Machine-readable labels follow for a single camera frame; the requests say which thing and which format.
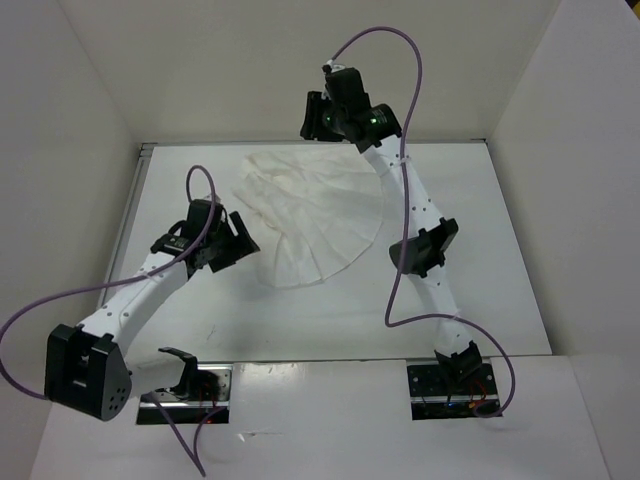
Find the white pleated skirt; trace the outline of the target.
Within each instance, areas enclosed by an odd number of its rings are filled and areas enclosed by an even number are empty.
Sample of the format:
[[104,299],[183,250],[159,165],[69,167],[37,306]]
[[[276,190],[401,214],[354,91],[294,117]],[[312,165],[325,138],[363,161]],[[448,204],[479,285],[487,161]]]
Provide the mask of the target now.
[[260,248],[257,278],[276,289],[322,283],[346,269],[383,223],[381,180],[348,146],[251,153],[233,193]]

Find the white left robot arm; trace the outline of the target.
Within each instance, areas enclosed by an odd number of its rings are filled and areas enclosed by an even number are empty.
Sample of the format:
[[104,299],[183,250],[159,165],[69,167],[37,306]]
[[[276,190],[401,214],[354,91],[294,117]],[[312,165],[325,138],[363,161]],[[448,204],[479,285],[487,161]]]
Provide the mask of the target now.
[[140,281],[120,288],[77,326],[57,326],[47,339],[46,399],[110,421],[132,397],[166,390],[180,400],[215,400],[218,377],[198,359],[175,347],[135,364],[125,357],[156,311],[193,275],[218,272],[258,252],[240,214],[218,200],[191,201],[186,219],[174,224],[150,248]]

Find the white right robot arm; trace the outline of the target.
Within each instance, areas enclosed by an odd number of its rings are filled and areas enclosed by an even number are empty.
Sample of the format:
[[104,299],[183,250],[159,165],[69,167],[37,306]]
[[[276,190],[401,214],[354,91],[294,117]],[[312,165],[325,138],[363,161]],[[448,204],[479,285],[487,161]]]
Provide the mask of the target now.
[[[300,135],[305,140],[345,140],[354,145],[379,174],[390,196],[400,202],[401,240],[389,247],[397,273],[384,314],[385,325],[392,328],[437,319],[434,353],[438,380],[447,393],[462,392],[479,372],[482,358],[467,323],[458,316],[445,274],[446,250],[459,233],[459,225],[444,217],[431,200],[411,164],[404,131],[391,107],[372,105],[363,90],[311,91]],[[436,307],[434,314],[391,319],[404,276],[426,290]]]

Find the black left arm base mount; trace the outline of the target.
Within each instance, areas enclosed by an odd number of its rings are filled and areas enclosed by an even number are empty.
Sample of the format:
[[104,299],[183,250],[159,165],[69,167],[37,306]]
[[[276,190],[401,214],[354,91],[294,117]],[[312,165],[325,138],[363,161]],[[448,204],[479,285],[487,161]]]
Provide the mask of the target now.
[[200,363],[194,386],[157,389],[154,396],[176,425],[228,424],[233,370],[232,364]]

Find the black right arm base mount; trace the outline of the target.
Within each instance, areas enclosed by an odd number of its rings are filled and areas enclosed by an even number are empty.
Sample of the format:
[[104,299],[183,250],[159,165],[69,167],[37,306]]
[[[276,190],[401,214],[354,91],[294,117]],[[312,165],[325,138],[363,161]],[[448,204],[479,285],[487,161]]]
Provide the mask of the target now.
[[450,389],[435,362],[406,366],[413,421],[476,418],[501,407],[493,368],[485,362],[461,385]]

